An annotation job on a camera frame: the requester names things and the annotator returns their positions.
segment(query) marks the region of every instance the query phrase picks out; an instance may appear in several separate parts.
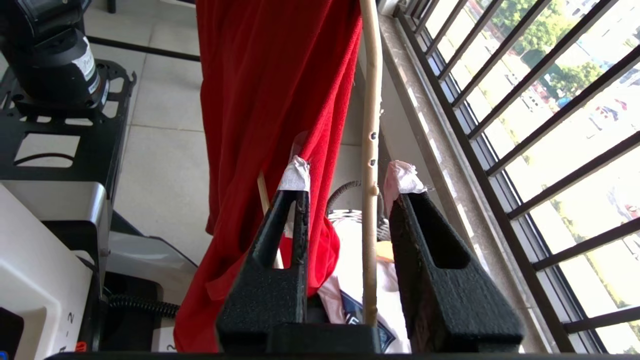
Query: white tape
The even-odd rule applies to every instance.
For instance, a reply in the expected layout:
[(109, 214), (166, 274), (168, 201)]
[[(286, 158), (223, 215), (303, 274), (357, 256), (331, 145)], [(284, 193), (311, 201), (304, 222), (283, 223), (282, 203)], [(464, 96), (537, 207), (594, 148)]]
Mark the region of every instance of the white tape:
[(385, 201), (385, 214), (387, 217), (391, 214), (391, 207), (394, 201), (402, 193), (423, 193), (427, 188), (418, 179), (418, 172), (411, 164), (394, 160), (387, 167), (387, 176), (385, 177), (385, 186), (383, 199)]
[(82, 72), (82, 75), (84, 76), (84, 80), (89, 81), (89, 79), (93, 76), (93, 73), (95, 72), (95, 60), (93, 59), (91, 47), (89, 47), (89, 40), (87, 40), (86, 37), (84, 37), (83, 40), (84, 42), (86, 42), (86, 51), (79, 58), (72, 60), (72, 62)]
[(98, 85), (100, 84), (100, 76), (95, 77), (95, 81), (91, 86), (89, 86), (89, 94), (93, 94), (94, 91), (98, 89)]
[(102, 100), (100, 101), (102, 103), (102, 105), (104, 105), (107, 102), (107, 95), (109, 95), (109, 87), (111, 82), (107, 79), (105, 79), (106, 83), (104, 85), (104, 94), (102, 94)]
[(173, 326), (155, 329), (152, 336), (152, 352), (177, 352), (173, 340)]
[(284, 169), (278, 190), (306, 191), (311, 190), (309, 163), (294, 155), (291, 162)]

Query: black metal bracket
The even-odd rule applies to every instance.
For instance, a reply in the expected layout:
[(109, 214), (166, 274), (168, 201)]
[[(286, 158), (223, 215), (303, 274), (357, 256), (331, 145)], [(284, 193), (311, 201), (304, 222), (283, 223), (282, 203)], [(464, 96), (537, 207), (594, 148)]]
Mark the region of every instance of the black metal bracket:
[[(282, 231), (294, 201), (291, 266), (274, 269)], [(274, 326), (305, 321), (308, 223), (308, 192), (276, 192), (218, 315), (216, 328), (225, 352), (265, 352), (268, 334)]]
[(172, 352), (64, 352), (48, 360), (637, 360), (637, 355), (596, 355), (596, 354), (279, 354), (248, 355), (237, 354), (176, 354)]
[(389, 219), (414, 352), (517, 352), (520, 321), (426, 193), (401, 194)]
[[(108, 199), (113, 199), (124, 147), (129, 99), (137, 77), (133, 73), (133, 79), (129, 79), (126, 70), (113, 61), (96, 60), (96, 64), (104, 79), (123, 81), (121, 91), (109, 92), (105, 99), (105, 102), (117, 103), (113, 118), (93, 109), (88, 109), (86, 113), (77, 110), (70, 113), (63, 110), (39, 113), (37, 108), (30, 106), (13, 107), (13, 95), (21, 94), (22, 90), (12, 70), (7, 70), (0, 83), (0, 102), (5, 100), (0, 109), (0, 179), (95, 181), (105, 187)], [(91, 121), (90, 126), (66, 123), (67, 119), (83, 115)], [(39, 116), (50, 116), (51, 120), (38, 122)], [(18, 166), (20, 161), (16, 161), (15, 157), (28, 134), (78, 136), (75, 156), (53, 154), (71, 158), (73, 164), (68, 168)]]
[(107, 0), (107, 11), (109, 13), (116, 13), (116, 0)]

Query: printed logo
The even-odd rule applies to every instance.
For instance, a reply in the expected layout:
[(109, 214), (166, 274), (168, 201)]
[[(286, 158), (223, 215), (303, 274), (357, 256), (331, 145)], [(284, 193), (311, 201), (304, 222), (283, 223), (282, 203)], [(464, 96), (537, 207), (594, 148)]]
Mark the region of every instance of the printed logo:
[[(342, 307), (344, 308), (346, 323), (350, 325), (362, 323), (362, 304), (344, 291), (340, 291), (340, 296), (342, 297)], [(385, 352), (389, 345), (396, 340), (396, 337), (387, 327), (382, 325), (380, 321), (378, 321), (378, 334), (380, 336), (380, 348), (382, 352)]]

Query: black plastic mount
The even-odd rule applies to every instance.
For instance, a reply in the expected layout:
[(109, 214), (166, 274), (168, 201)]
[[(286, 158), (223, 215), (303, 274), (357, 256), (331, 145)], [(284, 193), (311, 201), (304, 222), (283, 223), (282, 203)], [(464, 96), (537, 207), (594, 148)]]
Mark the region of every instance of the black plastic mount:
[(426, 193), (401, 194), (389, 219), (414, 352), (517, 352), (517, 315)]
[[(274, 269), (292, 204), (291, 266)], [(278, 191), (218, 315), (220, 348), (231, 354), (380, 352), (377, 329), (307, 322), (308, 192)]]
[[(291, 204), (295, 202), (291, 266), (274, 269)], [(218, 315), (224, 352), (265, 352), (276, 325), (302, 323), (307, 307), (308, 192), (277, 191)]]
[[(129, 79), (126, 70), (112, 61), (96, 60), (96, 64), (102, 78), (110, 82), (116, 79), (123, 81), (121, 91), (109, 92), (105, 99), (105, 102), (117, 103), (113, 118), (97, 111), (95, 104), (88, 104), (90, 106), (84, 111), (69, 110), (66, 113), (62, 109), (47, 110), (42, 104), (30, 104), (26, 102), (27, 99), (17, 100), (15, 104), (12, 98), (22, 94), (22, 90), (12, 70), (6, 71), (0, 83), (0, 104), (4, 101), (4, 106), (0, 108), (0, 179), (95, 181), (104, 185), (108, 199), (113, 199), (124, 146), (129, 99), (137, 77), (133, 73), (133, 79)], [(41, 116), (51, 117), (51, 120), (39, 122)], [(91, 125), (65, 122), (74, 118), (88, 119)], [(78, 136), (73, 164), (68, 168), (18, 166), (15, 157), (28, 134)]]
[(637, 355), (609, 354), (177, 354), (171, 352), (65, 352), (49, 360), (638, 360)]

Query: white label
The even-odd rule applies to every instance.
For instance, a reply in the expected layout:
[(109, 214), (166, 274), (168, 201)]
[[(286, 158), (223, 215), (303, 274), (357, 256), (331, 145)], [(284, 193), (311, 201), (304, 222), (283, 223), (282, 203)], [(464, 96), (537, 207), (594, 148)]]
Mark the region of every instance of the white label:
[(173, 340), (173, 326), (154, 330), (152, 352), (177, 352)]
[(104, 94), (102, 94), (102, 105), (104, 105), (104, 103), (107, 101), (107, 95), (109, 95), (109, 80), (105, 80), (107, 82), (106, 86), (104, 87)]
[(86, 51), (84, 52), (84, 55), (73, 60), (73, 63), (78, 66), (78, 68), (84, 75), (84, 80), (88, 81), (95, 72), (95, 60), (93, 59), (93, 54), (91, 53), (91, 47), (89, 47), (89, 40), (87, 40), (86, 37), (84, 37), (83, 40), (84, 42), (86, 42)]
[(89, 94), (93, 94), (96, 89), (98, 89), (98, 85), (100, 84), (100, 76), (95, 77), (95, 81), (91, 86), (89, 86)]
[(311, 189), (309, 163), (294, 155), (282, 174), (278, 190), (306, 191)]

